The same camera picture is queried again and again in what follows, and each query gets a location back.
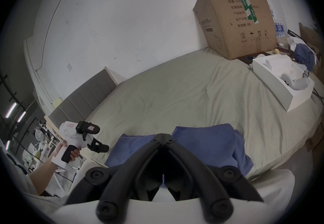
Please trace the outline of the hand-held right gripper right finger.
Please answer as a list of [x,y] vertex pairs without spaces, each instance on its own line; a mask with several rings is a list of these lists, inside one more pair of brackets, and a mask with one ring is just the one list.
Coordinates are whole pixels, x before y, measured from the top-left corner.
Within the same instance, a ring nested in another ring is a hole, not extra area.
[[199,198],[207,223],[224,223],[232,216],[230,198],[264,202],[238,168],[205,165],[169,134],[164,134],[164,148],[164,185],[176,201]]

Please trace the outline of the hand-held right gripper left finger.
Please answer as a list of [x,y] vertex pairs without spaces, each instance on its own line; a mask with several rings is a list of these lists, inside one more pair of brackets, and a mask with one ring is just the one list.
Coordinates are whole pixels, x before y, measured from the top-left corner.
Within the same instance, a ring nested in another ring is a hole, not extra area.
[[130,199],[152,201],[163,184],[163,162],[159,153],[164,135],[157,134],[123,164],[94,167],[74,187],[66,205],[99,200],[95,214],[101,222],[123,222]]

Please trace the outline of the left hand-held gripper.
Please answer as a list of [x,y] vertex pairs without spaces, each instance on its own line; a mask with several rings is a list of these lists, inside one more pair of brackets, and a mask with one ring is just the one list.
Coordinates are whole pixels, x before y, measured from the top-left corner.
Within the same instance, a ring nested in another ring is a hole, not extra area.
[[72,168],[69,165],[71,161],[71,152],[78,148],[88,148],[95,153],[107,153],[110,149],[98,141],[92,134],[98,134],[100,127],[87,121],[74,123],[66,121],[60,128],[60,134],[67,142],[67,146],[62,145],[56,156],[53,156],[51,162],[59,168]]

